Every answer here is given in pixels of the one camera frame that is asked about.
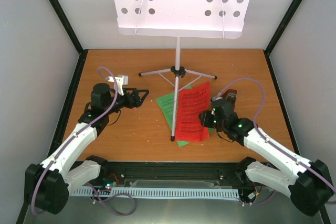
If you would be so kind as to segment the red sheet music page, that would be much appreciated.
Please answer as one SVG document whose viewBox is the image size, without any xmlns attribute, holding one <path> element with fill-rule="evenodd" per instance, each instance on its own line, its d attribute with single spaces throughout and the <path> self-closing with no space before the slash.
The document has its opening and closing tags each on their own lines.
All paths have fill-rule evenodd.
<svg viewBox="0 0 336 224">
<path fill-rule="evenodd" d="M 209 137 L 208 128 L 201 125 L 198 116 L 208 109 L 210 96 L 209 82 L 179 92 L 175 130 L 177 141 L 197 143 Z"/>
</svg>

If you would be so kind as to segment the green sheet music page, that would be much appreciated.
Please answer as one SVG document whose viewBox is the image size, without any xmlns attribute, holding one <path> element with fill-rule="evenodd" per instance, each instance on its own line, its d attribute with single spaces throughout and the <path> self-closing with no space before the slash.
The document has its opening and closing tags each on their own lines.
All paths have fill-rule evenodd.
<svg viewBox="0 0 336 224">
<path fill-rule="evenodd" d="M 174 105 L 174 92 L 166 94 L 156 99 L 156 102 L 161 109 L 170 130 L 172 129 L 172 117 L 173 117 L 173 105 Z M 214 132 L 215 129 L 208 128 L 208 135 Z M 179 147 L 183 147 L 191 142 L 188 141 L 176 141 Z"/>
</svg>

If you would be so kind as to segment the brown wooden metronome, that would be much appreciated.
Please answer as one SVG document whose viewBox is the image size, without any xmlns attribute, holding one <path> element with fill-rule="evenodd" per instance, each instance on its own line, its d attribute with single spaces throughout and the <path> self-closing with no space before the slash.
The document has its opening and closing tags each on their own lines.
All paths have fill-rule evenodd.
<svg viewBox="0 0 336 224">
<path fill-rule="evenodd" d="M 228 89 L 221 96 L 221 98 L 226 99 L 230 104 L 233 110 L 235 110 L 235 104 L 237 99 L 237 90 Z"/>
</svg>

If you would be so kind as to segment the white tripod music stand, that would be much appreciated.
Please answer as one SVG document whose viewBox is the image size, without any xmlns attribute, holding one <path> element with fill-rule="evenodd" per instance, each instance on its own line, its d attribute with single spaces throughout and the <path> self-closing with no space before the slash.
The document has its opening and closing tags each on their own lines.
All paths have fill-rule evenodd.
<svg viewBox="0 0 336 224">
<path fill-rule="evenodd" d="M 175 69 L 181 68 L 181 39 L 237 39 L 250 0 L 114 0 L 119 32 L 176 39 Z"/>
</svg>

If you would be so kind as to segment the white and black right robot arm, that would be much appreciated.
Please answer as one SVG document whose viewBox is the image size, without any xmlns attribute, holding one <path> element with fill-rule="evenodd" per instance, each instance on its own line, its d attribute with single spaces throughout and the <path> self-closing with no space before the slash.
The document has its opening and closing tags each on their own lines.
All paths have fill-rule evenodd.
<svg viewBox="0 0 336 224">
<path fill-rule="evenodd" d="M 304 158 L 267 135 L 248 118 L 239 118 L 226 99 L 212 102 L 212 109 L 198 115 L 201 126 L 223 132 L 269 161 L 273 167 L 253 158 L 243 160 L 242 180 L 265 185 L 287 196 L 303 214 L 314 216 L 335 195 L 327 165 Z"/>
</svg>

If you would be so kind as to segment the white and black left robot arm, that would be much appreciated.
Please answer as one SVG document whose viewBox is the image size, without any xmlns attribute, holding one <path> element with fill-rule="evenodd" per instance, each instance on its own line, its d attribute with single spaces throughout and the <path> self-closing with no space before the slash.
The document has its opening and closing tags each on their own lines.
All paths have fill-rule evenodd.
<svg viewBox="0 0 336 224">
<path fill-rule="evenodd" d="M 122 108 L 138 108 L 148 96 L 148 89 L 122 88 L 117 91 L 107 83 L 93 86 L 91 100 L 67 139 L 40 164 L 30 164 L 25 171 L 24 202 L 41 212 L 60 213 L 69 197 L 95 180 L 108 180 L 107 160 L 89 156 L 76 168 L 73 164 L 86 147 L 109 124 L 109 115 Z"/>
</svg>

